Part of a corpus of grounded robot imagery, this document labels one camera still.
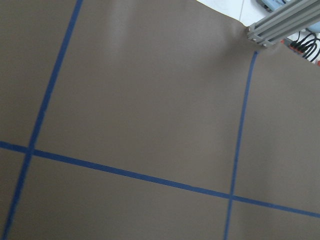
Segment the orange black connector block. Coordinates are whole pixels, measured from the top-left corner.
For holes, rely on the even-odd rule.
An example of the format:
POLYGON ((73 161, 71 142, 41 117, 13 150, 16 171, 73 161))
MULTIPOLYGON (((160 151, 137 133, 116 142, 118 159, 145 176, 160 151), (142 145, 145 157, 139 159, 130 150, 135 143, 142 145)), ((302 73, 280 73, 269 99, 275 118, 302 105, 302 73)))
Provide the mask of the orange black connector block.
POLYGON ((311 63, 320 61, 320 38, 315 32, 310 32, 303 38, 299 35, 296 40, 288 44, 288 47, 311 63))

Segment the aluminium extrusion post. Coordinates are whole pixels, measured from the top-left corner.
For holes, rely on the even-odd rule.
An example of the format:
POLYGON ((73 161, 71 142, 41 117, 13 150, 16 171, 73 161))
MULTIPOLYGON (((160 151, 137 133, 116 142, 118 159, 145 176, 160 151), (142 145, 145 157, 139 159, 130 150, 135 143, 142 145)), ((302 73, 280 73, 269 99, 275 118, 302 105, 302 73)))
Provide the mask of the aluminium extrusion post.
POLYGON ((303 29, 320 32, 320 2, 291 0, 247 28, 247 38, 268 48, 303 29))

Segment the brown paper table mat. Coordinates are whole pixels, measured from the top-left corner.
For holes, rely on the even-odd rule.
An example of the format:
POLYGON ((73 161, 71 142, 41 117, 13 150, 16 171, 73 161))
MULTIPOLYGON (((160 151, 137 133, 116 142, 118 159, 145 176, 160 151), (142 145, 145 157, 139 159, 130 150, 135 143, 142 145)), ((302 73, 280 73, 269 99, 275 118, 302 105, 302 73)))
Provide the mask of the brown paper table mat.
POLYGON ((3 240, 317 240, 320 69, 195 0, 0 3, 3 240))

